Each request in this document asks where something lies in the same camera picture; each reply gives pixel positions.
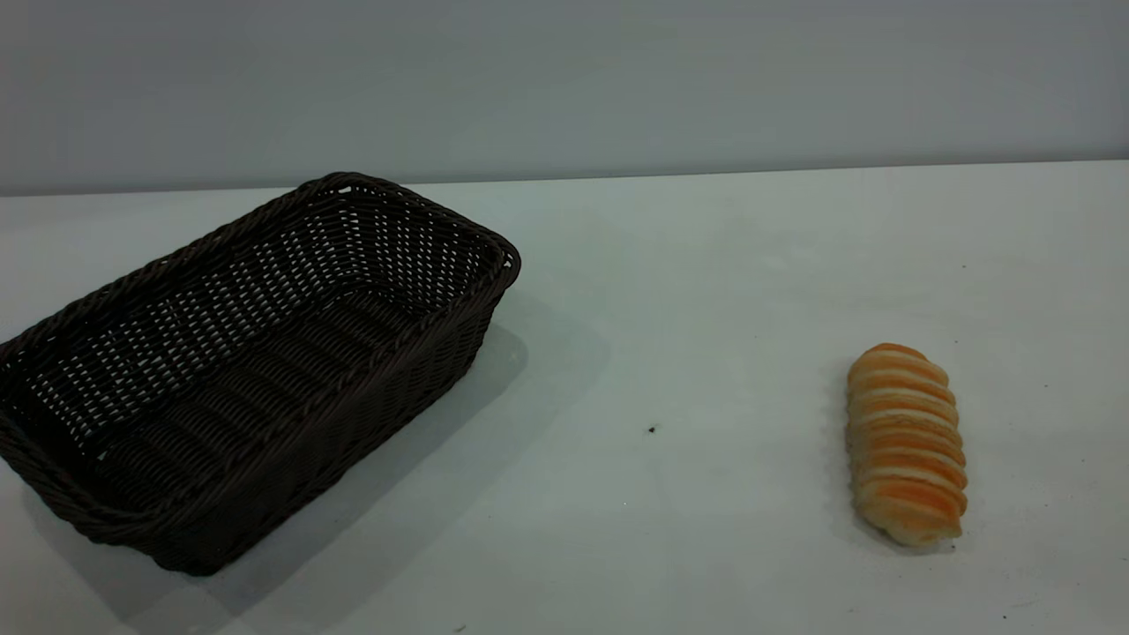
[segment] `white table surface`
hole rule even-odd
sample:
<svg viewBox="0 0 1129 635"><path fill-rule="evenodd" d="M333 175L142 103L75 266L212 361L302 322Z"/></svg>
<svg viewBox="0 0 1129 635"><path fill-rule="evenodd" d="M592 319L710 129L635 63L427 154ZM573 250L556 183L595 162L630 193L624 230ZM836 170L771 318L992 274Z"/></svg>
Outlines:
<svg viewBox="0 0 1129 635"><path fill-rule="evenodd" d="M1129 163L418 191L524 255L466 379L208 580L0 464L0 633L1129 630ZM278 193L0 200L0 338ZM960 400L964 537L925 554L849 507L884 340Z"/></svg>

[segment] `gray wall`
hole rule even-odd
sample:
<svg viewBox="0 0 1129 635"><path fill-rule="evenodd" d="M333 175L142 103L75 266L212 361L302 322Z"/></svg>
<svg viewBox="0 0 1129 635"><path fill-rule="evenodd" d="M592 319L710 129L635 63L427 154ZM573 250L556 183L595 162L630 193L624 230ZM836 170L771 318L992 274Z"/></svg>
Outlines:
<svg viewBox="0 0 1129 635"><path fill-rule="evenodd" d="M1127 0L0 0L0 191L1129 156Z"/></svg>

